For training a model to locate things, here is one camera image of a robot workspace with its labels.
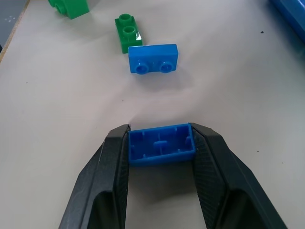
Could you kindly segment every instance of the lego brick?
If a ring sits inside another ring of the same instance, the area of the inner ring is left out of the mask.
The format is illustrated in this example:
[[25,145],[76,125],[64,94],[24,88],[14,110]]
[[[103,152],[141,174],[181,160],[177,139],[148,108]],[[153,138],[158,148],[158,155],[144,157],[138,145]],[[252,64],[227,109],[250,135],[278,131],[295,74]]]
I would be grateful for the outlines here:
[[190,124],[129,131],[129,165],[147,166],[192,160],[195,145]]
[[148,72],[169,73],[176,70],[178,61],[176,44],[131,46],[128,49],[131,73],[143,75]]
[[129,46],[143,45],[137,23],[133,16],[125,13],[115,19],[121,41],[122,53],[128,53]]
[[66,15],[70,19],[77,18],[89,12],[86,0],[49,0],[49,3],[60,14]]
[[271,0],[305,43],[305,0]]

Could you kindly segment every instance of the floor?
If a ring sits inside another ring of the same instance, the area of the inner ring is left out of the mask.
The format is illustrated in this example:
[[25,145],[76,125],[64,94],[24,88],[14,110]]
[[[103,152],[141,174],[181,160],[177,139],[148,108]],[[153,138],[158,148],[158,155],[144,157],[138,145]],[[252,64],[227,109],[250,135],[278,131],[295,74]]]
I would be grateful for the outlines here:
[[0,0],[0,52],[27,0]]

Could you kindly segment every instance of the green lego brick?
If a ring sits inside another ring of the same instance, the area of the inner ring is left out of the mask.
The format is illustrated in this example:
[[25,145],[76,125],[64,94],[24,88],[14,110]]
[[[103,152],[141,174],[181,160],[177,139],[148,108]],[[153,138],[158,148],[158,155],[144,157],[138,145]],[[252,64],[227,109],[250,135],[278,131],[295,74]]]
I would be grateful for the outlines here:
[[49,0],[52,7],[70,19],[77,18],[89,12],[87,0]]
[[143,45],[137,23],[133,16],[125,13],[115,19],[115,25],[119,33],[122,52],[128,53],[129,46]]

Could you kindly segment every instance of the table surface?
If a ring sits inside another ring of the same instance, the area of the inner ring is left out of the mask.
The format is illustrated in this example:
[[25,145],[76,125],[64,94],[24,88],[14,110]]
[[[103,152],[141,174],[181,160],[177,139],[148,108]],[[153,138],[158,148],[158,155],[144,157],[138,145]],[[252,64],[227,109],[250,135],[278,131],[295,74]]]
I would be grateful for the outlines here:
[[[267,0],[89,0],[69,20],[31,0],[0,63],[0,228],[59,226],[107,133],[196,122],[304,228],[305,46]],[[114,19],[176,43],[177,71],[130,74]],[[131,169],[127,229],[202,229],[190,164]]]

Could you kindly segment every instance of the blue lego brick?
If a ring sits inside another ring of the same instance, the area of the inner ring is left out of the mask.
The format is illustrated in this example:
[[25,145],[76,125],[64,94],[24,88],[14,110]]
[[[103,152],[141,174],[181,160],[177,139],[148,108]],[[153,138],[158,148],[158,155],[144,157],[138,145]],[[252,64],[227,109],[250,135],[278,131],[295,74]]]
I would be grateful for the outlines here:
[[176,44],[130,46],[128,57],[131,73],[169,73],[176,70],[178,48]]
[[128,160],[131,166],[190,161],[195,144],[190,124],[129,131]]
[[270,0],[305,42],[305,0]]

